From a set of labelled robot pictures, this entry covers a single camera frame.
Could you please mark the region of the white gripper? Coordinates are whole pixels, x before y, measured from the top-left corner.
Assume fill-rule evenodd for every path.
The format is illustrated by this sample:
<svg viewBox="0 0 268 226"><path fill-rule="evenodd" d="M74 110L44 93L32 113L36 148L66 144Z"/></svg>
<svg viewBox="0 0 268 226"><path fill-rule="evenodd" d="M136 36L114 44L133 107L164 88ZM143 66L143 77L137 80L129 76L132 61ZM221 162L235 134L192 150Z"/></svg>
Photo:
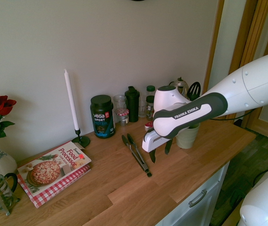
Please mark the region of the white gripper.
<svg viewBox="0 0 268 226"><path fill-rule="evenodd" d="M156 148L164 143L166 143L165 154L168 155L173 143L172 139L167 141L167 138L158 135L153 128L149 129L144 135L142 149L146 152L149 152L150 159L153 163L156 162Z"/></svg>

